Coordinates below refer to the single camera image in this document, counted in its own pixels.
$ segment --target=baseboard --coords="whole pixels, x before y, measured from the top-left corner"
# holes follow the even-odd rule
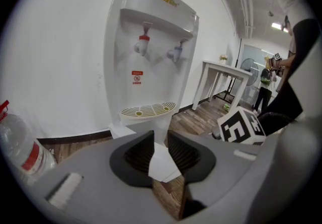
[[[199,104],[207,101],[208,98],[201,100]],[[187,109],[192,108],[193,104],[190,104],[186,107],[181,108],[178,113],[186,111]],[[77,135],[77,136],[71,136],[71,137],[61,137],[61,138],[40,138],[38,141],[41,144],[66,144],[66,143],[77,143],[77,142],[84,142],[84,141],[92,141],[92,140],[98,140],[98,139],[103,139],[103,138],[108,138],[110,137],[112,139],[112,134],[110,130],[103,131],[103,132],[98,132],[98,133],[92,133],[92,134],[84,134],[84,135]]]

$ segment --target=water bottle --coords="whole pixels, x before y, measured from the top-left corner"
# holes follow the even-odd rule
[[[32,138],[24,121],[8,114],[6,101],[0,106],[0,147],[3,154],[21,172],[23,181],[31,185],[56,165],[53,155],[37,139]]]

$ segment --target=white table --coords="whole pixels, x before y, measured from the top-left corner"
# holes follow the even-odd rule
[[[211,101],[211,99],[212,99],[212,97],[214,95],[214,92],[215,92],[216,87],[218,85],[218,81],[219,81],[219,78],[220,78],[221,74],[225,74],[226,76],[231,76],[232,78],[239,79],[242,82],[241,85],[238,88],[238,91],[236,93],[236,96],[235,96],[232,104],[231,104],[230,109],[234,109],[235,107],[237,107],[238,102],[240,101],[240,99],[242,97],[242,94],[243,94],[243,92],[245,90],[245,87],[246,87],[246,84],[248,82],[248,79],[249,79],[249,77],[252,76],[252,73],[247,72],[245,70],[241,70],[241,69],[236,68],[236,67],[232,67],[230,65],[224,65],[224,64],[221,64],[221,63],[217,63],[217,62],[211,62],[211,61],[204,60],[203,61],[203,66],[202,66],[201,79],[199,81],[199,86],[198,86],[198,89],[197,89],[195,100],[193,102],[192,109],[193,110],[197,109],[198,103],[200,101],[201,94],[202,94],[202,92],[203,92],[203,90],[205,88],[205,84],[206,84],[206,81],[207,81],[207,78],[208,78],[209,69],[216,70],[217,74],[215,75],[216,76],[216,79],[214,80],[215,84],[213,85],[213,87],[211,89],[211,93],[210,93],[210,97],[208,98],[208,101]]]

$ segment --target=black and white marker cube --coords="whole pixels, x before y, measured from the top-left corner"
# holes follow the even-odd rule
[[[247,109],[237,107],[218,119],[223,141],[255,144],[266,139],[256,115]]]
[[[281,60],[282,58],[281,58],[281,56],[280,56],[280,54],[279,53],[277,53],[277,54],[275,54],[275,60]]]

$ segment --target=yellow logo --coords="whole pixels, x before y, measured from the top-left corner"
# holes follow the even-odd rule
[[[170,5],[172,5],[174,7],[177,7],[177,5],[179,5],[179,4],[175,3],[173,0],[163,0],[163,1],[169,3]]]

